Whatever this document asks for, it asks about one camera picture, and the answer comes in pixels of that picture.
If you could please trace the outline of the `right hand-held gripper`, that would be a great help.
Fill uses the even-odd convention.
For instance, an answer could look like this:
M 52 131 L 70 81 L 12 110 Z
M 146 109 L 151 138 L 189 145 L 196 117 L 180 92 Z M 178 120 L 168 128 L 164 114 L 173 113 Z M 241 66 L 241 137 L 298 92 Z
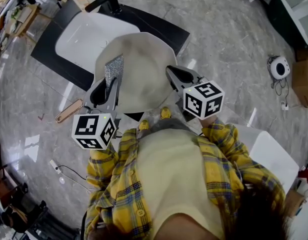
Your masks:
M 195 118 L 205 120 L 221 112 L 225 92 L 215 81 L 199 83 L 202 77 L 196 71 L 179 65 L 168 65 L 166 77 L 173 90 L 181 91 L 176 104 L 186 122 Z

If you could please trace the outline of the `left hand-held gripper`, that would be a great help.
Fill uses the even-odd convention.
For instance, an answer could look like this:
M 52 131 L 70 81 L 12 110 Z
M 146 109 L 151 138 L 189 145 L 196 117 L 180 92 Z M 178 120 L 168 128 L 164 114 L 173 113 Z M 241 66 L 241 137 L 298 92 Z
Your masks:
M 82 112 L 74 116 L 71 132 L 80 148 L 104 151 L 117 138 L 120 120 L 116 118 L 115 108 L 119 91 L 117 79 L 112 80 L 107 90 L 106 80 L 102 78 L 86 92 Z

